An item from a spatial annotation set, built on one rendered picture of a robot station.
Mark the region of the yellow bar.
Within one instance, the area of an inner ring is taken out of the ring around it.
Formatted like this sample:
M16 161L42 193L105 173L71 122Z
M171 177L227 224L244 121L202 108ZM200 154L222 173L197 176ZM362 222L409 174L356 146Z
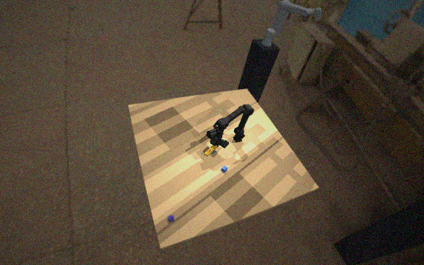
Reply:
M204 153L204 155L206 155L206 156L209 156L209 154L210 153L212 153L212 151L214 151L215 150L215 148L217 148L217 145L216 146L212 146L212 147L210 147L205 153Z

